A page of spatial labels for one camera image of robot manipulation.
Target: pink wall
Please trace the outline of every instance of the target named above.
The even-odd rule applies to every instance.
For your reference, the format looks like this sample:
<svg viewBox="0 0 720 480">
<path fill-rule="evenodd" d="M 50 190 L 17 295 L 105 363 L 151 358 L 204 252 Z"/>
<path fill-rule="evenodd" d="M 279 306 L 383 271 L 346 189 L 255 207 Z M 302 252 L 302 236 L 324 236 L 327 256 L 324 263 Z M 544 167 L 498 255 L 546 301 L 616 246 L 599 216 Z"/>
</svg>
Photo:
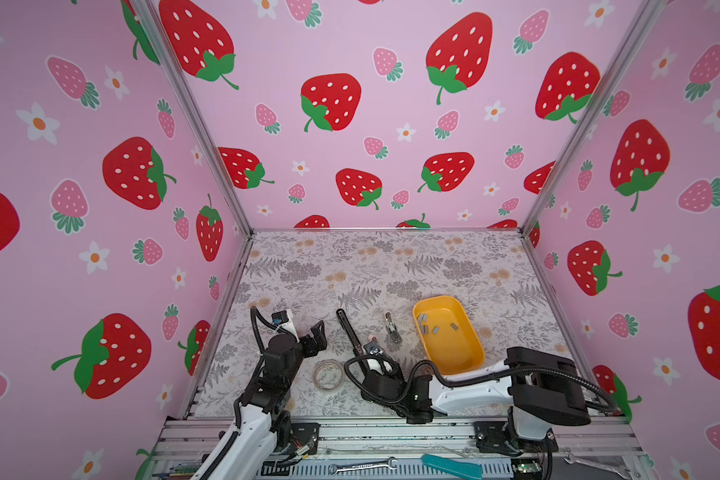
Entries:
<svg viewBox="0 0 720 480">
<path fill-rule="evenodd" d="M 690 101 L 686 89 L 705 93 Z M 616 93 L 597 121 L 536 253 L 656 471 L 720 478 L 720 0 L 667 6 L 616 91 L 628 103 Z M 605 277 L 604 252 L 622 276 Z"/>
<path fill-rule="evenodd" d="M 522 222 L 536 200 L 525 187 L 535 188 L 537 170 L 540 180 L 548 174 L 544 166 L 573 127 L 568 117 L 543 117 L 555 110 L 557 95 L 577 100 L 594 89 L 595 71 L 605 70 L 641 4 L 153 1 L 257 228 L 290 228 L 312 215 L 339 227 L 396 226 L 422 214 L 432 226 Z M 568 52 L 584 58 L 558 62 Z M 439 69 L 451 64 L 459 72 L 448 80 Z M 437 104 L 440 85 L 457 93 L 442 91 Z M 522 151 L 508 154 L 515 145 Z M 422 178 L 425 162 L 437 173 L 449 158 L 457 168 L 445 168 L 445 178 Z"/>
<path fill-rule="evenodd" d="M 176 343 L 213 319 L 210 278 L 223 291 L 240 249 L 162 68 L 141 47 L 135 60 L 134 42 L 116 1 L 0 2 L 0 478 L 133 478 L 146 458 L 137 450 L 151 450 L 165 417 L 180 413 L 190 375 Z M 52 59 L 49 72 L 50 56 L 78 67 Z M 161 99 L 172 118 L 158 115 Z M 143 140 L 110 153 L 134 137 Z M 176 178 L 164 201 L 152 148 Z M 213 261 L 196 235 L 208 194 L 223 226 Z M 176 207 L 188 220 L 181 235 Z M 139 239 L 162 256 L 148 241 L 144 263 L 134 260 Z M 178 324 L 165 322 L 166 341 L 172 304 Z"/>
</svg>

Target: pink backdrop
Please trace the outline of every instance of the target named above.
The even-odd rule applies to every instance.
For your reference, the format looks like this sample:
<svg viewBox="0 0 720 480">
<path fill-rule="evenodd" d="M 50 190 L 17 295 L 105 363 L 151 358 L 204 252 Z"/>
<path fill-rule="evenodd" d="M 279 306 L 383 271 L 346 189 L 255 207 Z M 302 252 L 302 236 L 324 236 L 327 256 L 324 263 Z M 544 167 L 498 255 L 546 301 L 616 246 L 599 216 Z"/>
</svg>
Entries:
<svg viewBox="0 0 720 480">
<path fill-rule="evenodd" d="M 536 249 L 553 268 L 548 277 L 591 366 L 600 366 L 601 380 L 606 367 L 621 380 L 616 394 L 631 409 L 635 434 L 664 479 L 720 478 L 720 289 L 711 290 L 720 286 L 720 180 L 714 181 L 720 179 L 719 51 L 720 1 L 679 0 L 666 7 L 617 89 L 629 94 L 629 103 L 597 121 L 541 219 Z M 697 61 L 701 75 L 691 75 Z M 686 100 L 686 86 L 708 81 L 711 89 L 701 98 Z M 643 119 L 658 134 L 642 123 L 623 137 Z M 656 160 L 666 155 L 660 138 L 669 154 Z M 627 140 L 632 144 L 624 149 Z M 635 195 L 615 191 L 611 168 L 642 158 L 649 174 L 665 173 L 640 192 L 633 212 Z M 586 160 L 592 180 L 582 191 Z M 600 222 L 601 205 L 610 209 L 606 223 Z M 576 250 L 589 240 L 608 253 L 612 274 L 623 272 L 595 296 L 585 294 L 576 276 L 590 276 L 584 253 Z M 626 403 L 637 397 L 642 401 Z"/>
<path fill-rule="evenodd" d="M 196 323 L 212 321 L 218 302 L 211 297 L 210 278 L 219 279 L 223 292 L 240 249 L 242 237 L 235 236 L 235 221 L 208 165 L 194 162 L 196 140 L 162 68 L 141 47 L 134 60 L 134 41 L 122 5 L 114 0 L 0 2 L 0 247 L 9 241 L 0 249 L 0 478 L 133 478 L 146 458 L 137 450 L 151 450 L 165 417 L 180 414 L 190 375 L 177 341 L 186 345 Z M 79 66 L 99 95 L 91 97 L 100 102 L 95 110 L 65 94 L 49 73 L 49 55 Z M 60 81 L 79 95 L 74 80 L 66 78 L 75 77 L 74 67 L 66 65 Z M 116 82 L 108 81 L 107 68 Z M 158 120 L 162 98 L 172 111 L 173 127 L 162 115 L 168 133 L 175 130 L 172 139 Z M 35 103 L 42 112 L 33 110 Z M 105 156 L 132 137 L 148 141 L 139 146 L 151 144 L 165 172 L 177 179 L 176 184 L 168 180 L 164 202 L 153 210 L 126 201 L 104 181 Z M 120 157 L 114 160 L 123 161 Z M 138 168 L 139 163 L 144 164 L 120 166 Z M 64 179 L 77 187 L 66 183 L 70 190 L 62 190 L 81 189 L 87 205 L 83 208 L 77 196 L 57 205 L 67 216 L 85 214 L 74 220 L 78 231 L 70 228 L 68 235 L 58 230 L 52 219 L 57 209 L 50 202 Z M 130 191 L 142 189 L 144 201 L 154 195 L 155 184 L 144 178 L 124 181 Z M 221 247 L 211 262 L 196 235 L 196 218 L 208 205 L 208 194 L 223 225 Z M 71 201 L 76 205 L 67 208 Z M 188 219 L 180 230 L 186 241 L 173 221 L 176 207 Z M 10 241 L 13 209 L 20 227 Z M 160 245 L 162 257 L 148 265 L 156 258 L 148 251 L 139 264 L 134 244 L 149 238 Z M 92 242 L 97 249 L 91 249 Z M 88 265 L 93 265 L 90 273 Z M 185 277 L 178 287 L 172 279 L 177 267 Z M 172 304 L 179 311 L 178 325 L 166 341 L 164 312 Z M 51 364 L 79 354 L 86 333 L 112 313 L 132 319 L 135 327 L 123 317 L 116 322 L 121 330 L 131 329 L 137 345 L 128 344 L 128 332 L 118 337 L 110 321 L 110 330 L 99 334 L 102 341 L 110 337 L 109 358 L 104 365 L 96 360 L 94 377 L 81 395 L 74 371 L 84 359 L 56 371 Z M 116 338 L 122 340 L 113 350 Z M 112 370 L 120 352 L 131 363 L 132 356 L 148 354 L 146 346 L 151 350 L 146 368 L 140 357 L 133 369 Z M 134 353 L 135 348 L 142 352 Z M 120 389 L 92 398 L 105 395 L 114 377 L 120 378 Z M 158 401 L 164 392 L 166 401 Z"/>
<path fill-rule="evenodd" d="M 260 161 L 266 172 L 263 179 L 274 182 L 236 189 L 255 228 L 291 228 L 311 215 L 324 216 L 330 226 L 338 227 L 396 226 L 410 219 L 421 220 L 422 214 L 426 214 L 424 223 L 432 226 L 489 226 L 506 219 L 522 223 L 536 200 L 536 195 L 524 188 L 526 178 L 556 159 L 573 127 L 568 118 L 552 121 L 537 116 L 537 98 L 547 70 L 567 52 L 578 52 L 602 73 L 640 4 L 637 0 L 580 0 L 553 5 L 535 0 L 521 5 L 474 0 L 387 1 L 373 5 L 357 0 L 317 3 L 269 0 L 266 3 L 269 7 L 264 8 L 261 2 L 197 0 L 191 7 L 194 14 L 190 18 L 184 11 L 187 5 L 193 5 L 191 2 L 154 0 L 154 3 L 162 8 L 163 23 L 179 53 L 179 62 L 189 70 L 186 80 L 214 141 L 223 148 L 244 150 L 243 160 L 253 160 L 251 165 Z M 298 8 L 300 5 L 321 15 L 304 18 L 307 10 Z M 538 25 L 543 23 L 544 35 L 538 39 L 527 29 L 521 32 L 520 26 L 541 10 L 546 10 L 547 21 L 543 22 L 544 15 L 540 14 L 529 25 L 534 26 L 531 31 L 538 32 Z M 492 35 L 483 34 L 482 43 L 475 41 L 486 32 L 485 19 L 478 14 L 478 23 L 467 21 L 461 39 L 452 40 L 450 32 L 440 43 L 442 48 L 431 49 L 452 25 L 476 12 L 490 17 Z M 312 18 L 320 23 L 310 23 Z M 206 23 L 215 25 L 214 30 L 209 30 Z M 469 36 L 471 26 L 480 28 L 472 33 L 473 37 Z M 519 33 L 532 41 L 532 48 L 524 54 L 517 54 L 514 48 L 515 39 L 521 37 Z M 492 39 L 489 54 L 485 53 L 486 38 Z M 214 82 L 203 79 L 210 71 L 195 78 L 202 57 L 193 53 L 193 49 L 202 53 L 209 48 L 220 58 L 232 52 L 230 40 L 234 43 L 234 69 L 230 72 L 229 66 L 224 68 L 224 72 L 229 72 L 224 78 L 240 90 L 232 88 L 218 74 L 211 77 L 216 78 Z M 376 58 L 378 48 L 383 50 Z M 462 64 L 464 71 L 457 74 L 456 80 L 463 80 L 468 87 L 467 91 L 453 94 L 443 91 L 440 105 L 436 104 L 439 87 L 430 82 L 426 69 L 428 51 L 434 58 L 437 50 L 443 50 L 444 60 L 438 60 L 436 69 L 450 61 L 446 57 L 451 53 L 466 58 L 466 64 Z M 400 78 L 389 71 L 396 62 L 402 64 Z M 566 75 L 569 66 L 570 62 L 565 65 Z M 580 66 L 574 78 L 580 84 L 571 90 L 576 98 L 586 92 L 584 84 L 589 84 L 590 90 L 594 87 L 584 77 L 584 65 Z M 479 67 L 485 70 L 474 82 Z M 468 78 L 468 70 L 473 71 L 473 77 Z M 335 114 L 344 118 L 342 112 L 352 109 L 340 107 L 357 104 L 359 98 L 354 117 L 348 115 L 351 121 L 348 124 L 342 121 L 338 126 L 344 128 L 333 132 L 320 129 L 313 121 L 305 133 L 310 117 L 302 110 L 302 85 L 311 78 L 330 74 L 351 75 L 360 85 L 361 94 L 353 95 L 351 101 L 348 100 L 351 93 L 343 97 L 319 95 L 326 101 L 322 98 L 309 101 L 330 103 L 332 108 L 326 118 L 332 120 Z M 388 80 L 389 75 L 395 78 L 394 82 Z M 338 86 L 346 78 L 315 82 L 327 85 L 336 81 Z M 266 108 L 259 108 L 262 114 L 257 117 L 260 104 Z M 548 108 L 554 109 L 551 103 Z M 446 117 L 451 122 L 444 120 L 444 131 L 451 134 L 443 140 L 436 138 L 438 120 L 454 110 L 458 112 L 458 125 L 453 130 L 454 116 Z M 498 113 L 498 121 L 490 117 L 493 110 Z M 574 118 L 582 112 L 573 113 Z M 272 113 L 279 127 L 277 134 L 265 130 L 275 121 Z M 410 141 L 399 140 L 405 136 L 398 129 L 404 131 L 406 125 L 416 131 L 407 136 Z M 368 154 L 365 148 L 366 138 L 376 139 L 370 140 L 369 150 L 373 154 Z M 388 155 L 376 158 L 375 152 L 382 145 Z M 508 168 L 504 162 L 513 145 L 521 146 L 524 156 L 516 169 Z M 458 186 L 442 192 L 424 187 L 417 193 L 425 183 L 424 162 L 435 155 L 458 152 L 467 152 L 474 159 L 474 167 L 458 180 Z M 308 168 L 305 173 L 301 170 L 303 175 L 298 170 L 301 162 Z M 342 201 L 336 173 L 345 168 L 374 175 L 383 185 L 382 195 L 376 199 L 379 210 L 374 204 L 353 206 Z M 298 187 L 291 191 L 294 185 L 301 185 L 303 193 Z M 494 190 L 486 194 L 491 187 Z M 398 201 L 404 207 L 396 210 L 391 205 L 393 196 L 402 190 L 408 192 L 407 203 Z M 301 196 L 302 202 L 292 203 L 289 199 Z M 512 199 L 518 199 L 516 208 L 509 215 L 500 216 L 502 204 Z"/>
</svg>

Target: silver wrench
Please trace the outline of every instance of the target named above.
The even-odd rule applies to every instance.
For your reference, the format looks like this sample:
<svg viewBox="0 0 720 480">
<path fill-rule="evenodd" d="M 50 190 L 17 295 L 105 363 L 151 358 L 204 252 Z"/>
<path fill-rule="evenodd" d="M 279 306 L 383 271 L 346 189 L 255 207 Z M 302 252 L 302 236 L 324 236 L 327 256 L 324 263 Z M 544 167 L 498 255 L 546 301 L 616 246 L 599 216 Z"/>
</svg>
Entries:
<svg viewBox="0 0 720 480">
<path fill-rule="evenodd" d="M 571 465 L 575 463 L 580 463 L 581 465 L 586 465 L 588 467 L 598 468 L 599 470 L 605 470 L 606 472 L 615 473 L 616 475 L 619 475 L 625 480 L 632 480 L 632 477 L 630 476 L 630 470 L 626 466 L 622 465 L 615 467 L 612 465 L 607 465 L 605 463 L 592 462 L 591 460 L 578 458 L 575 457 L 572 453 L 570 453 L 570 448 L 565 449 L 565 461 Z"/>
<path fill-rule="evenodd" d="M 389 457 L 384 462 L 376 463 L 359 463 L 357 465 L 331 465 L 328 467 L 328 473 L 336 475 L 340 472 L 356 472 L 357 470 L 368 470 L 370 468 L 389 468 L 397 470 L 398 460 L 395 457 Z"/>
</svg>

